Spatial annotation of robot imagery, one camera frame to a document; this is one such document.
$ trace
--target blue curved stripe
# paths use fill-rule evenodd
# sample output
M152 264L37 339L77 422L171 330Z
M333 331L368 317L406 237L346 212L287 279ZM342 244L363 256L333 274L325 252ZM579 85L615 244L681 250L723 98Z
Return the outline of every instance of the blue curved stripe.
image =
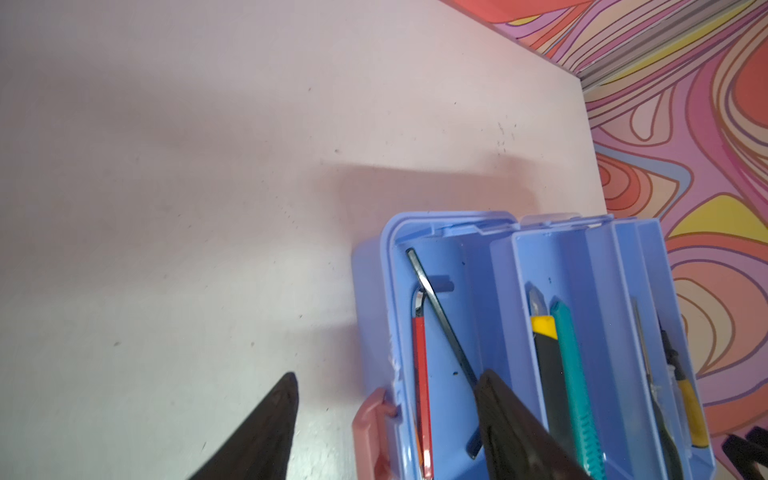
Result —
M653 158L639 157L637 155L614 150L613 148L609 148L600 144L594 144L594 151L605 155L606 157L615 158L616 160L632 165L633 167L648 170L649 172L653 172L661 177L670 178L680 184L680 188L677 189L677 192L672 198L672 201L656 215L657 217L662 217L690 188L690 183L692 180L690 172L680 165L661 160L655 160Z

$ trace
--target plastic toolbox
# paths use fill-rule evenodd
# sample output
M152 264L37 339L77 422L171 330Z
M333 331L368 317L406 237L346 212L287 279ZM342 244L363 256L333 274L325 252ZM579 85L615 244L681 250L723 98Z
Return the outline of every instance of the plastic toolbox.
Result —
M366 394L353 423L361 480L421 478L415 426L412 298L406 256L452 285L438 297L479 376L493 369L547 428L525 288L570 308L607 478L666 480L631 298L637 300L654 388L686 480L711 480L711 447L690 447L659 323L695 387L687 339L656 220L612 216L522 225L506 212L405 213L353 253ZM425 308L435 478L488 478L467 440L478 426L472 390L434 312Z

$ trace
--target colorful wallpaper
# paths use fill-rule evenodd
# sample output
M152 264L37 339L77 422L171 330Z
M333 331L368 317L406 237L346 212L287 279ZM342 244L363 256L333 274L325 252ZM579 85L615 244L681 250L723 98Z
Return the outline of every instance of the colorful wallpaper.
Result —
M504 35L578 74L691 0L596 0ZM768 0L726 8L585 93L607 208L659 217L719 461L768 427Z

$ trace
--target white table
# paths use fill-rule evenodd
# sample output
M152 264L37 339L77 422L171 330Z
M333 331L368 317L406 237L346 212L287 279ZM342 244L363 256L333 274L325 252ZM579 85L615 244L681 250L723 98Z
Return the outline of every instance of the white table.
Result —
M186 478L289 370L353 478L349 256L404 210L604 213L577 78L438 0L0 7L0 478Z

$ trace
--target white tabletop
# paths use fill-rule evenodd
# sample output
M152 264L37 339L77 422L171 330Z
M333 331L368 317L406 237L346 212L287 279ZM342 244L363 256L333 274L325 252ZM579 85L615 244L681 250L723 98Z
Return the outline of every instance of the white tabletop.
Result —
M577 78L438 0L9 1L0 54L3 479L186 478L289 370L289 478L353 478L353 246L605 212Z

